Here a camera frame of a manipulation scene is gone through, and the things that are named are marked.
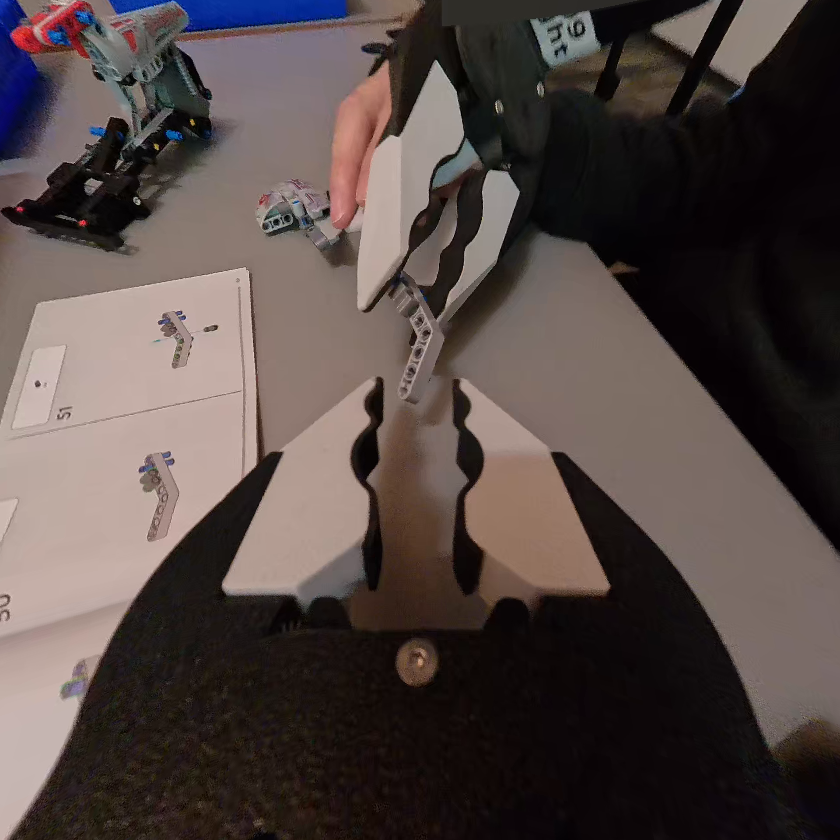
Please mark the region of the black metal stand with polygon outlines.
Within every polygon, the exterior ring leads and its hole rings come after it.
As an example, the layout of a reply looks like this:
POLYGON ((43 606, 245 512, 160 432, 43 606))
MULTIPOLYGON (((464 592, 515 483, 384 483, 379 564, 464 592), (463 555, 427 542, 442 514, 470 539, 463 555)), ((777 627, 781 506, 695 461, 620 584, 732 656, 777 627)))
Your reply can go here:
POLYGON ((682 48, 652 35, 654 24, 635 24, 608 42, 604 67, 594 87, 603 102, 633 116, 664 114, 676 119, 699 93, 715 102, 733 93, 736 84, 711 69, 742 1, 720 1, 698 46, 689 56, 682 48))

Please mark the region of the person's right forearm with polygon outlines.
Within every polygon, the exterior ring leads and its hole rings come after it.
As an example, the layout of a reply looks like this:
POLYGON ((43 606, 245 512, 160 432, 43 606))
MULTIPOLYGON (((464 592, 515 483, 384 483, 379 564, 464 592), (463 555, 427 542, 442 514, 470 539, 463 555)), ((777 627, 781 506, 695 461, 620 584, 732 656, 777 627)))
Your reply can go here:
POLYGON ((838 245, 838 44, 783 38, 734 99, 682 119, 612 112, 592 94, 550 97, 531 220, 604 258, 772 224, 838 245))

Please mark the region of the white instruction booklet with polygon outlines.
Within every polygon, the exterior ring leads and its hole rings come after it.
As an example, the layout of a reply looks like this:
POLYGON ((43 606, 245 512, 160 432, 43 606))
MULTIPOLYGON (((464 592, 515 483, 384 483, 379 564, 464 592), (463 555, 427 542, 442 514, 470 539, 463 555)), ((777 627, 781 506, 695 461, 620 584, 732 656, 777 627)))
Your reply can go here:
POLYGON ((2 417, 2 838, 135 596, 257 456, 247 268, 36 306, 2 417))

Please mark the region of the person's torso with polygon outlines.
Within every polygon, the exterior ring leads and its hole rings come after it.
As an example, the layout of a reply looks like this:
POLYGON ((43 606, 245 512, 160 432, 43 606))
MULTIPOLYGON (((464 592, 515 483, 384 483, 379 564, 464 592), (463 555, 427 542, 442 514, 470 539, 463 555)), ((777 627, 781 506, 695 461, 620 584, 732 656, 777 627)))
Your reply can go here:
POLYGON ((824 224, 616 256, 626 289, 839 546, 838 237, 824 224))

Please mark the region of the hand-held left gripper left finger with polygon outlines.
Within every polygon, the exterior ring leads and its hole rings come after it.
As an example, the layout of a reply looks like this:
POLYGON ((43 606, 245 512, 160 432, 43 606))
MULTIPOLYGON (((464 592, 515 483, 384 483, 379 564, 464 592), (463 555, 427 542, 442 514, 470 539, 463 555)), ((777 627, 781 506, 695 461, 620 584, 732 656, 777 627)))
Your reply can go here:
POLYGON ((224 578, 229 596, 349 597, 382 570, 381 377, 363 381, 281 451, 224 578))

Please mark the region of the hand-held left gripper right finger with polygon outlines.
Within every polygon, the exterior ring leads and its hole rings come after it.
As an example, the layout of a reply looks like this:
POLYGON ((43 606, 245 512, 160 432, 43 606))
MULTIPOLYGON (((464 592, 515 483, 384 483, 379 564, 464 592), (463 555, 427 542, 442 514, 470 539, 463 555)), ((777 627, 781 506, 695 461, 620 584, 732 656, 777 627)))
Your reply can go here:
POLYGON ((465 595, 603 597, 611 586, 553 452, 466 379, 453 381, 452 561, 465 595))

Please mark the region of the blue plastic bin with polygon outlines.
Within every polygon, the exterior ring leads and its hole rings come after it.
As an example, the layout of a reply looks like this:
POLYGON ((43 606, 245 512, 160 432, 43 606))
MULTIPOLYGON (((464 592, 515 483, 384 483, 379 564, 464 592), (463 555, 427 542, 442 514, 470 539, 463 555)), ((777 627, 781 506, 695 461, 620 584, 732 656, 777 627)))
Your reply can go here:
POLYGON ((346 1, 177 1, 190 30, 288 25, 342 19, 346 1))
POLYGON ((1 160, 11 161, 33 143, 39 122, 41 79, 35 63, 16 47, 12 32, 24 11, 15 1, 1 2, 1 160))

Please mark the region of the person's right hand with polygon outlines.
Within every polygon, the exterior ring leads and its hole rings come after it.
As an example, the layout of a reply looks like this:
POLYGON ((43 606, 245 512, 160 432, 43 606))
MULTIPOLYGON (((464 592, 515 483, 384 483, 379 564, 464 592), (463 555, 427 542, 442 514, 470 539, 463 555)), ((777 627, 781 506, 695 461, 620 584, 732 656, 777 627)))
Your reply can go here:
POLYGON ((332 133, 331 221, 347 228, 364 205, 371 158, 392 116, 390 63, 385 61, 339 105, 332 133))

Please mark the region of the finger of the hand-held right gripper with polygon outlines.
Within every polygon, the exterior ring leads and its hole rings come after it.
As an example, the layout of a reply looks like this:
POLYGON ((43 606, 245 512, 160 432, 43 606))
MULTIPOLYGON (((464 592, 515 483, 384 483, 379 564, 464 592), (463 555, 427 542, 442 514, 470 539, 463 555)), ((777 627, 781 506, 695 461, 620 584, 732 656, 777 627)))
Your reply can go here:
POLYGON ((464 140, 456 88, 435 60, 402 131, 384 137, 371 157, 356 272, 361 312, 373 309, 404 265, 434 174, 456 156, 464 140))
POLYGON ((438 323, 450 322, 497 264, 518 200, 508 171, 485 171, 463 181, 455 198, 454 234, 429 291, 438 323))

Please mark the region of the small grey toy assembly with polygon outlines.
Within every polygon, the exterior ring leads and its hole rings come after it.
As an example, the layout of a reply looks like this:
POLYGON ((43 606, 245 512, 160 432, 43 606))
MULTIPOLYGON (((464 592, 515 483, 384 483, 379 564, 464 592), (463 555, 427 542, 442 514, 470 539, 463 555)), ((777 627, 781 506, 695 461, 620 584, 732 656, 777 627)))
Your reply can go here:
POLYGON ((338 244, 342 234, 331 222, 329 192, 296 178, 264 192, 257 203, 255 219, 265 235, 300 232, 319 251, 338 244))

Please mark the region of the grey bent toy beam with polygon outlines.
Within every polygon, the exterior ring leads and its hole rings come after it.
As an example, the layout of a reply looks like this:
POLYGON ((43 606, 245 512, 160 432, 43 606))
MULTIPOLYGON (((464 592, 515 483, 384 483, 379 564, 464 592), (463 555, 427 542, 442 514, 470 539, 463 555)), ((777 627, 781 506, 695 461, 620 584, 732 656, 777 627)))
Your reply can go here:
POLYGON ((406 403, 416 405, 423 400, 434 376, 445 341, 444 329, 433 315, 419 286, 406 273, 401 272, 394 279, 388 298, 412 331, 409 355, 397 394, 406 403))

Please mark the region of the partly built toy truck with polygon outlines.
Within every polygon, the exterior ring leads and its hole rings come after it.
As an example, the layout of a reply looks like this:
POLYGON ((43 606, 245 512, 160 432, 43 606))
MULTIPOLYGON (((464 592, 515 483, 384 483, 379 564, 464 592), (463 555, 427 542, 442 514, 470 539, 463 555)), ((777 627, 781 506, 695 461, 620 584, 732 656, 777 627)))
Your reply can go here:
POLYGON ((123 230, 151 213, 140 197, 141 174, 169 144, 212 135, 212 92, 177 43, 189 22, 177 2, 108 19, 89 2, 51 2, 21 20, 10 35, 18 49, 74 50, 121 101, 125 118, 92 127, 97 141, 55 168, 39 197, 4 207, 8 221, 107 251, 123 247, 123 230))

